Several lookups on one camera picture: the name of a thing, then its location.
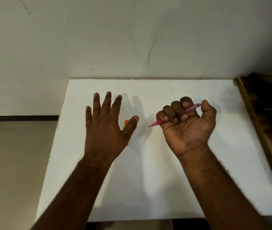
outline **hand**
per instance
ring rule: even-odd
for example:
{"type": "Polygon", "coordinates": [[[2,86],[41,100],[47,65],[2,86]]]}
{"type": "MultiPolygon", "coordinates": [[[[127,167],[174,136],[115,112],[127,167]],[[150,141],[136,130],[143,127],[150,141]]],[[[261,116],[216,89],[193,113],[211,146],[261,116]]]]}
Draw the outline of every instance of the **hand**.
{"type": "Polygon", "coordinates": [[[111,92],[107,92],[105,100],[100,104],[100,96],[94,94],[93,113],[86,107],[86,142],[85,156],[98,163],[105,162],[109,166],[126,147],[139,120],[133,116],[125,128],[120,131],[118,118],[122,96],[118,95],[111,106],[111,92]]]}
{"type": "Polygon", "coordinates": [[[208,147],[207,141],[216,125],[216,109],[206,100],[202,101],[201,117],[196,110],[185,111],[192,105],[191,98],[183,97],[172,102],[171,106],[164,106],[156,115],[157,120],[167,121],[160,126],[168,146],[179,159],[192,149],[208,147]]]}

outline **palm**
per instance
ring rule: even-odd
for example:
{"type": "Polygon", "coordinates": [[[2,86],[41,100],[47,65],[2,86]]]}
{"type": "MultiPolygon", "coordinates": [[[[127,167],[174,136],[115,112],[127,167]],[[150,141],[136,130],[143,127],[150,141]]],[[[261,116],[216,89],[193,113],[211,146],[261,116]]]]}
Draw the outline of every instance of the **palm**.
{"type": "Polygon", "coordinates": [[[207,142],[212,132],[209,122],[199,116],[178,123],[166,122],[161,127],[167,144],[176,156],[185,154],[194,144],[207,142]]]}

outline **finger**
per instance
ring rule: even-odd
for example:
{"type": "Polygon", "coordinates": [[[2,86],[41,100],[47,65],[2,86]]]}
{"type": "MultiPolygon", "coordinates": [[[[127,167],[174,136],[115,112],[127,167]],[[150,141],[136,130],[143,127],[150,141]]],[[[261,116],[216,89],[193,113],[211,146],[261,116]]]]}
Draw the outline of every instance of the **finger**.
{"type": "Polygon", "coordinates": [[[187,119],[187,114],[185,109],[182,107],[182,104],[179,101],[174,101],[171,103],[172,109],[175,110],[176,115],[181,119],[185,120],[187,119]]]}
{"type": "Polygon", "coordinates": [[[92,123],[91,108],[86,106],[86,130],[88,131],[92,123]]]}
{"type": "Polygon", "coordinates": [[[177,123],[179,121],[174,109],[171,106],[169,106],[169,105],[164,106],[163,111],[168,116],[170,122],[177,123]]]}
{"type": "Polygon", "coordinates": [[[108,91],[102,104],[100,115],[107,115],[110,109],[111,109],[111,92],[108,91]]]}
{"type": "Polygon", "coordinates": [[[129,141],[133,132],[135,131],[137,127],[139,117],[137,115],[133,116],[126,124],[124,129],[122,130],[122,133],[126,136],[126,139],[129,141]]]}
{"type": "Polygon", "coordinates": [[[208,103],[207,100],[202,101],[201,110],[203,113],[201,118],[207,120],[209,123],[216,124],[217,111],[208,103]]]}
{"type": "Polygon", "coordinates": [[[101,104],[100,104],[100,95],[95,93],[93,95],[93,112],[92,120],[96,120],[100,116],[101,104]]]}
{"type": "Polygon", "coordinates": [[[166,115],[166,113],[161,110],[156,114],[156,120],[163,120],[164,122],[167,122],[169,120],[168,116],[166,115]]]}
{"type": "MultiPolygon", "coordinates": [[[[180,103],[182,104],[183,108],[185,108],[185,109],[194,104],[190,97],[182,97],[180,99],[180,103]]],[[[188,115],[188,118],[190,118],[192,116],[199,116],[196,110],[188,111],[187,115],[188,115]]]]}
{"type": "Polygon", "coordinates": [[[111,106],[111,110],[109,113],[113,114],[116,116],[116,118],[119,118],[119,113],[120,113],[120,108],[121,108],[121,101],[122,101],[122,96],[118,95],[111,106]]]}

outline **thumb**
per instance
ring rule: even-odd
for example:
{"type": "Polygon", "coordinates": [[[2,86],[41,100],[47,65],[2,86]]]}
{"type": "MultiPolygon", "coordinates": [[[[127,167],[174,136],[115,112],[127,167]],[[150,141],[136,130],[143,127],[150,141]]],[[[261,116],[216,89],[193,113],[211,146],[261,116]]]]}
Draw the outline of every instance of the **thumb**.
{"type": "Polygon", "coordinates": [[[138,120],[139,117],[137,115],[133,116],[122,130],[122,133],[126,136],[128,140],[130,140],[132,134],[134,133],[137,127],[138,120]]]}
{"type": "Polygon", "coordinates": [[[201,111],[202,111],[202,116],[201,118],[205,119],[209,123],[216,124],[216,109],[213,108],[207,100],[202,101],[201,105],[201,111]]]}

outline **tiled floor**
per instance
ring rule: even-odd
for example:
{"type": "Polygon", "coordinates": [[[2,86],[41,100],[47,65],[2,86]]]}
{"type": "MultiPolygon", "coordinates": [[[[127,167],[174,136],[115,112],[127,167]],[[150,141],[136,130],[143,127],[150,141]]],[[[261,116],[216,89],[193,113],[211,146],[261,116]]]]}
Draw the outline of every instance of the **tiled floor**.
{"type": "MultiPolygon", "coordinates": [[[[57,122],[0,122],[0,230],[34,223],[57,122]]],[[[119,221],[107,230],[168,230],[168,220],[119,221]]]]}

